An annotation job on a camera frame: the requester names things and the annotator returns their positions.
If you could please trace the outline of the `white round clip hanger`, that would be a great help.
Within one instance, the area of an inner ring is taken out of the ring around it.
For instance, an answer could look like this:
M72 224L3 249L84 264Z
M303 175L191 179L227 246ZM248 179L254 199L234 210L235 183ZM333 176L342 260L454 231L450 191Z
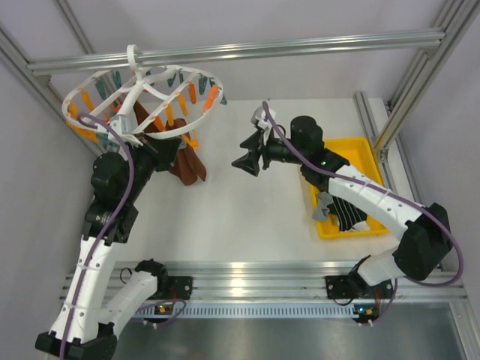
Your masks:
M224 85L212 73L181 65L152 67L130 65L130 79L123 80L117 70L101 70L89 76L64 98L61 112L67 125L95 143L113 141L110 119L126 115L131 135L123 141L137 144L142 135L158 140L180 138L197 148L197 128L214 109L224 105ZM186 125L175 130L146 133L159 117L163 125L184 119Z

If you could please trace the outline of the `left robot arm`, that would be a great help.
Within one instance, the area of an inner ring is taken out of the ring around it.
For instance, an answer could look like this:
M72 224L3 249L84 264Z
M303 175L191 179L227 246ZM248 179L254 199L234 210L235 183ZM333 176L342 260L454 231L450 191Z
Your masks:
M122 330L151 297L170 288L167 269L141 261L112 299L105 301L111 274L128 242L138 211L134 205L152 174L169 170L179 138L142 135L125 154L107 152L93 164L94 199L85 213L79 257L61 311L49 331L37 336L36 350L58 359L111 359Z

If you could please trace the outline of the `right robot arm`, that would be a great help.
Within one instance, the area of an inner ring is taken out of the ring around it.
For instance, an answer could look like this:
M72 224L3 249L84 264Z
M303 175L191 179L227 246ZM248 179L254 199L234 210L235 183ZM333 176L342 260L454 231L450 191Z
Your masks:
M366 256L350 270L349 286L358 297L368 297L378 284L398 278L425 284L453 248L448 214L441 205L412 202L368 178L326 147L323 130L312 117L295 117L290 137L264 109L251 121L256 131L241 143L247 153L234 160L233 167L258 176L272 161L297 164L304 179L319 191L319 215L336 213L345 230L370 215L397 239L392 249Z

